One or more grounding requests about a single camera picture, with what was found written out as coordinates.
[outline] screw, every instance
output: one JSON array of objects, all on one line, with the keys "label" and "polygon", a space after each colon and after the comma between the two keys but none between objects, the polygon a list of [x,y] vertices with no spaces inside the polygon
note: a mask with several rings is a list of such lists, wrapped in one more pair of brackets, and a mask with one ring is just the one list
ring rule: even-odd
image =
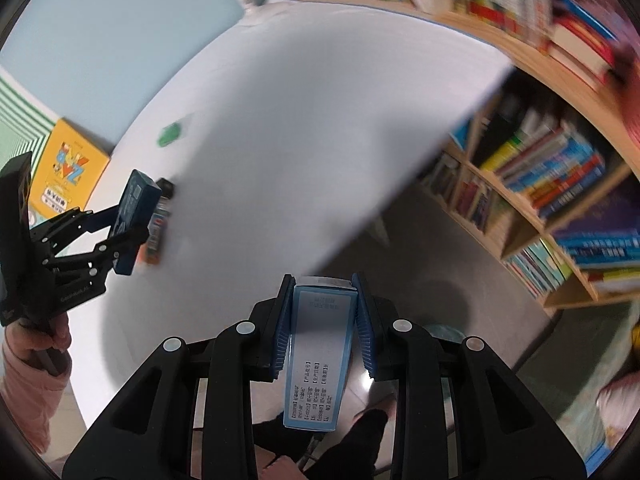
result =
[{"label": "screw", "polygon": [[175,352],[182,346],[182,342],[177,337],[171,337],[162,343],[162,348],[167,352]]},{"label": "screw", "polygon": [[479,352],[484,348],[484,342],[479,337],[470,337],[466,340],[466,347],[474,352]]},{"label": "screw", "polygon": [[255,325],[251,321],[243,321],[236,325],[236,332],[242,335],[251,334],[255,330]]},{"label": "screw", "polygon": [[411,321],[407,321],[405,319],[396,319],[393,324],[394,329],[398,330],[398,332],[409,332],[413,328]]}]

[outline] leg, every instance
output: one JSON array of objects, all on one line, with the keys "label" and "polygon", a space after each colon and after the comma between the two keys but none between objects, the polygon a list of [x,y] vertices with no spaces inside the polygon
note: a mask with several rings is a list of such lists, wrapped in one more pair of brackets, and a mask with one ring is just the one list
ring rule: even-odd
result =
[{"label": "leg", "polygon": [[307,471],[309,480],[371,480],[388,415],[369,410]]},{"label": "leg", "polygon": [[283,413],[273,420],[254,424],[254,444],[276,456],[286,455],[297,462],[311,442],[311,431],[292,430],[282,424]]}]

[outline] wall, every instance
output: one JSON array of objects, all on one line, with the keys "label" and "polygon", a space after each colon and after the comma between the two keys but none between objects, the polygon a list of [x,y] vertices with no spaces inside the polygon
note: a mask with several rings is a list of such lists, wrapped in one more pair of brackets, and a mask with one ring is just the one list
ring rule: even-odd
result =
[{"label": "wall", "polygon": [[235,0],[32,0],[0,65],[110,149],[162,85],[241,16]]}]

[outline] person's hand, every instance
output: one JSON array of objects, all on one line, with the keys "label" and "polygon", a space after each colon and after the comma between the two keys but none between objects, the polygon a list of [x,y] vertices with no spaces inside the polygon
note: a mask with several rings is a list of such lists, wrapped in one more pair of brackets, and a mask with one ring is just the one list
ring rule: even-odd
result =
[{"label": "person's hand", "polygon": [[71,346],[69,318],[66,312],[53,319],[51,326],[54,329],[53,336],[25,328],[19,321],[15,321],[4,331],[4,338],[14,355],[25,362],[29,361],[33,351],[55,348],[64,352]]}]

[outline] bookshelf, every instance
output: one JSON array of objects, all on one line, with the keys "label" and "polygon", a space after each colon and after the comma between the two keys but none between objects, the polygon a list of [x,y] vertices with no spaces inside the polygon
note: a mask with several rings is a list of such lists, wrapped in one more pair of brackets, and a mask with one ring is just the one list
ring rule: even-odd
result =
[{"label": "bookshelf", "polygon": [[[517,68],[540,81],[583,115],[609,141],[616,154],[614,154],[613,160],[607,161],[607,173],[596,185],[581,194],[570,206],[565,207],[546,221],[538,217],[528,201],[507,189],[493,173],[482,171],[471,163],[472,155],[481,137],[482,119],[497,104],[499,95],[490,100],[486,107],[474,116],[468,133],[466,150],[460,150],[453,142],[448,142],[444,146],[444,152],[455,158],[461,166],[461,171],[458,173],[458,183],[450,199],[445,202],[442,197],[433,196],[426,189],[425,193],[431,196],[455,222],[469,232],[478,243],[500,262],[504,262],[506,258],[518,253],[539,238],[544,238],[558,253],[563,254],[564,259],[574,273],[557,290],[538,298],[537,301],[545,307],[545,310],[617,303],[640,297],[640,290],[629,294],[598,293],[588,282],[587,275],[580,271],[569,256],[564,254],[552,236],[554,230],[580,216],[632,173],[640,178],[640,148],[636,146],[626,132],[620,114],[619,90],[617,88],[608,86],[599,92],[594,92],[556,60],[509,36],[502,30],[467,14],[444,12],[443,14],[432,15],[421,12],[412,4],[383,0],[302,1],[357,5],[389,10],[439,23],[464,32],[501,50],[510,57]],[[484,180],[514,208],[514,214],[511,216],[509,224],[503,226],[498,232],[484,234],[473,223],[462,218],[454,210],[464,172],[471,172]]]}]

